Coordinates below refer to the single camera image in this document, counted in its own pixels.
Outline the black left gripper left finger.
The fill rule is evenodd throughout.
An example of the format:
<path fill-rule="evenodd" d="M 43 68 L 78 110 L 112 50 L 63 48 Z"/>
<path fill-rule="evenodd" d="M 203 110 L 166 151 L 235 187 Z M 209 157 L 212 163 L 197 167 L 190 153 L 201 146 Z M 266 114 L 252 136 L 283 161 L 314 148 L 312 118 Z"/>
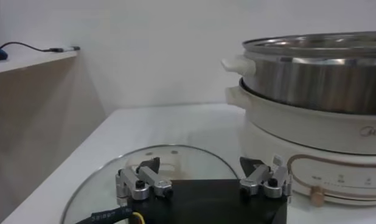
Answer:
<path fill-rule="evenodd" d="M 118 200 L 131 198 L 144 201 L 150 193 L 156 197 L 170 199 L 173 196 L 173 185 L 159 174 L 160 158 L 152 158 L 141 162 L 134 170 L 119 169 L 116 173 L 116 197 Z"/>

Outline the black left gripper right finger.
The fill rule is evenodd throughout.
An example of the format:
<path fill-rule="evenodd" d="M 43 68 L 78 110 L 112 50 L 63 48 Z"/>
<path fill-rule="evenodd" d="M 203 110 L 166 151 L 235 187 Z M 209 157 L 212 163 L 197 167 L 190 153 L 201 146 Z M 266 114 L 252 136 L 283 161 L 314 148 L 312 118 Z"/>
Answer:
<path fill-rule="evenodd" d="M 286 167 L 272 169 L 259 159 L 240 157 L 245 177 L 239 181 L 243 198 L 264 195 L 270 199 L 289 199 L 292 195 L 292 176 Z"/>

